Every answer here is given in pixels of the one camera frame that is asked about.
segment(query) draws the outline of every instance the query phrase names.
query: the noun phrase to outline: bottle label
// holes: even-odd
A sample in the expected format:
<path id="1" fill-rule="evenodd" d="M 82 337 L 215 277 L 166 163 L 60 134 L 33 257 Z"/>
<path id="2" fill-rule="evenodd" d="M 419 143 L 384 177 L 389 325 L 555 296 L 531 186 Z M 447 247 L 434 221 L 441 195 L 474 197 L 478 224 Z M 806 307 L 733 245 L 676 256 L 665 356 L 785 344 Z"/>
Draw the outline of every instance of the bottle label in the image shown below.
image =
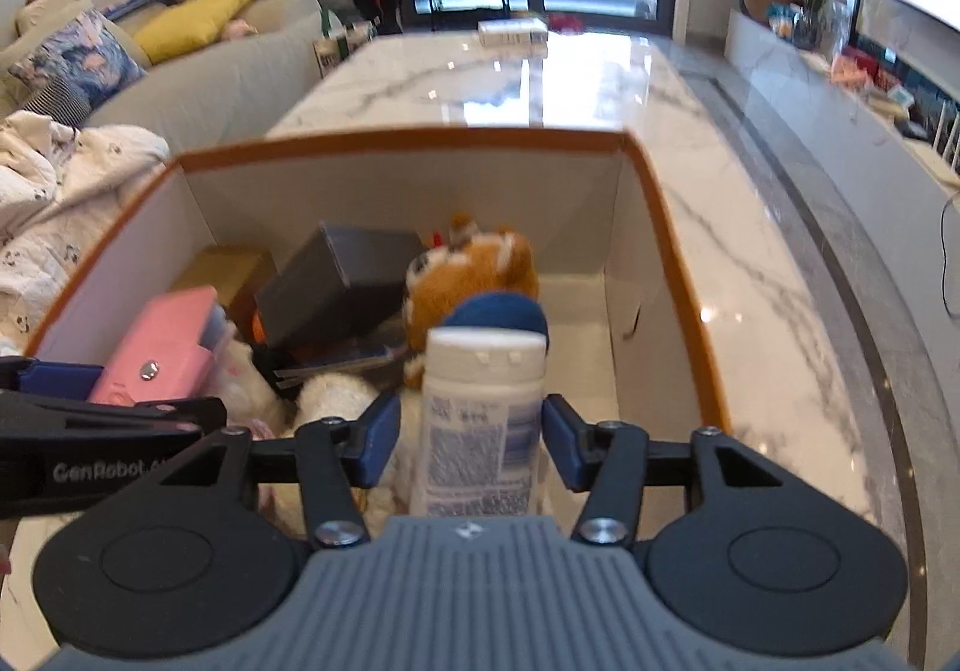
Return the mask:
<path id="1" fill-rule="evenodd" d="M 479 401 L 424 393 L 414 512 L 421 516 L 529 513 L 531 499 L 536 497 L 539 415 L 539 401 Z"/>

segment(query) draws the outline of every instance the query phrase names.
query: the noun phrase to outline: dark floor stripe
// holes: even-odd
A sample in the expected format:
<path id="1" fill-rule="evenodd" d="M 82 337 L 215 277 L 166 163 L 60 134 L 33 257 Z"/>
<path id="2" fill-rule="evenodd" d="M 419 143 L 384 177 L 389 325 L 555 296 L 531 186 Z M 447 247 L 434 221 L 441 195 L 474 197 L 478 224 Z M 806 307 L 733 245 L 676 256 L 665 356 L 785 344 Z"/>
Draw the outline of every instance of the dark floor stripe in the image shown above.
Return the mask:
<path id="1" fill-rule="evenodd" d="M 867 368 L 870 371 L 870 379 L 874 390 L 877 393 L 877 401 L 880 403 L 880 412 L 883 415 L 884 426 L 887 430 L 887 436 L 890 441 L 890 449 L 893 452 L 894 469 L 896 470 L 896 484 L 901 497 L 901 505 L 904 507 L 904 528 L 906 530 L 906 556 L 907 566 L 909 568 L 910 581 L 910 628 L 909 628 L 909 646 L 907 649 L 907 659 L 915 668 L 923 668 L 926 660 L 926 623 L 928 623 L 928 587 L 926 586 L 926 577 L 929 571 L 926 570 L 926 547 L 923 543 L 923 518 L 920 516 L 920 494 L 917 492 L 917 482 L 913 476 L 913 462 L 910 457 L 910 449 L 907 445 L 906 434 L 904 433 L 904 424 L 899 415 L 899 409 L 896 407 L 896 398 L 894 398 L 893 388 L 883 364 L 883 358 L 880 356 L 880 350 L 877 348 L 877 342 L 874 340 L 874 334 L 867 324 L 867 318 L 860 307 L 860 303 L 853 292 L 850 280 L 840 264 L 829 243 L 827 235 L 817 222 L 817 218 L 810 210 L 810 206 L 803 198 L 803 193 L 794 183 L 793 179 L 787 174 L 784 166 L 781 165 L 779 158 L 776 157 L 769 144 L 766 142 L 757 127 L 747 118 L 731 94 L 723 87 L 722 83 L 716 78 L 702 76 L 695 73 L 685 74 L 688 78 L 703 79 L 716 90 L 717 95 L 731 113 L 738 118 L 741 127 L 744 128 L 752 142 L 760 150 L 767 164 L 774 171 L 776 179 L 779 181 L 791 203 L 797 209 L 800 220 L 813 239 L 813 243 L 820 251 L 820 256 L 827 267 L 827 273 L 833 281 L 837 292 L 840 294 L 844 307 L 847 309 L 847 315 L 850 317 L 853 331 L 856 333 L 856 339 L 860 343 L 863 351 L 863 357 Z"/>

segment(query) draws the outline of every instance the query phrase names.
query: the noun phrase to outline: sofa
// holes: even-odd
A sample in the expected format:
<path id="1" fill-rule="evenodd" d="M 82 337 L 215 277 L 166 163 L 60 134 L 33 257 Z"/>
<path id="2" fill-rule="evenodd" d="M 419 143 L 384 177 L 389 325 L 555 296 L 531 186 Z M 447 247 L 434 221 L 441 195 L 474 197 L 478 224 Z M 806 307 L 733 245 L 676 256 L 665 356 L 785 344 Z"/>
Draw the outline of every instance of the sofa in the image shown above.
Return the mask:
<path id="1" fill-rule="evenodd" d="M 90 0 L 38 0 L 23 8 L 20 37 L 0 52 L 0 69 L 32 51 Z M 175 155 L 263 136 L 320 80 L 313 43 L 323 37 L 317 0 L 256 0 L 240 18 L 258 35 L 218 42 L 150 66 L 131 35 L 162 10 L 150 6 L 109 29 L 146 77 L 99 106 L 88 127 L 136 125 L 164 137 Z M 339 28 L 331 18 L 331 27 Z M 0 118 L 26 96 L 0 80 Z"/>

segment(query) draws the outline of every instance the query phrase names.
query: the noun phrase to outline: pink wallet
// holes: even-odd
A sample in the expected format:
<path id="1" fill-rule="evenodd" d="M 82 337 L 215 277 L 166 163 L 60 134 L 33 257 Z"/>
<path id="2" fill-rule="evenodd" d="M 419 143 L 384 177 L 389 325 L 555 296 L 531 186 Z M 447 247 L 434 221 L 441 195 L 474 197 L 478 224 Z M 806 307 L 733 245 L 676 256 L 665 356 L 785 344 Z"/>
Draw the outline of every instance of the pink wallet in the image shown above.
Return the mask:
<path id="1" fill-rule="evenodd" d="M 104 366 L 89 401 L 133 406 L 190 398 L 229 338 L 213 287 L 154 297 Z"/>

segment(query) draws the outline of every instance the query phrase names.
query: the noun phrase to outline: marble tabletop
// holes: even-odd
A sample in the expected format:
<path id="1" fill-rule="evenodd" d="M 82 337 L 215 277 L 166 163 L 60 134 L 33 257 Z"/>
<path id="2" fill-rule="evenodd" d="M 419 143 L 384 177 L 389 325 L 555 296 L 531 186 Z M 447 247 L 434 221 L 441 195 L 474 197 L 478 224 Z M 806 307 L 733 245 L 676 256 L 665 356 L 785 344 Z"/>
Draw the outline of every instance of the marble tabletop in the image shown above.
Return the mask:
<path id="1" fill-rule="evenodd" d="M 874 497 L 837 356 L 784 237 L 664 53 L 625 35 L 488 49 L 471 32 L 384 37 L 270 132 L 398 126 L 630 131 L 664 192 L 742 441 L 848 508 Z"/>

